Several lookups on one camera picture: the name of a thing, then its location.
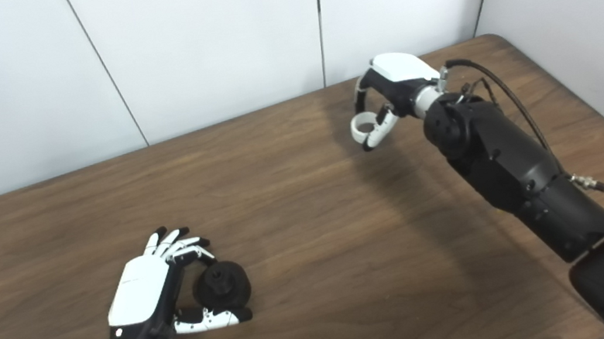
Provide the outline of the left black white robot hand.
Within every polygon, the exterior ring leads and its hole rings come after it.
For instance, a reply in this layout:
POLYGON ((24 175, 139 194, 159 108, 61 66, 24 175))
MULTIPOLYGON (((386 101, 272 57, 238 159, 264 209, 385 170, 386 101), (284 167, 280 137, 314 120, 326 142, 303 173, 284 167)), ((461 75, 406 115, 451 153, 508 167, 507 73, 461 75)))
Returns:
POLYGON ((160 227, 141 255, 124 266, 108 313, 109 339, 172 339, 248 321, 249 277, 232 261, 218 261, 208 239, 187 237, 188 228, 160 227), (196 281, 197 307, 177 308, 184 270, 205 269, 196 281))

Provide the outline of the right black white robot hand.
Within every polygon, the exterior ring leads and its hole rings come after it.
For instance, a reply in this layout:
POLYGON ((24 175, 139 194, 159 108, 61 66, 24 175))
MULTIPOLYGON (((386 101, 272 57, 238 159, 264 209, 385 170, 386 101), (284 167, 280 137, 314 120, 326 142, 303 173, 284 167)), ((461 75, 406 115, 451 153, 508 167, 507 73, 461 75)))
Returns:
POLYGON ((382 53, 355 82, 352 138, 365 152, 373 151, 394 129, 397 121, 411 116, 425 120, 430 107, 445 93, 445 69, 434 70, 416 55, 382 53), (367 94, 375 90, 385 98, 378 113, 366 108, 367 94))

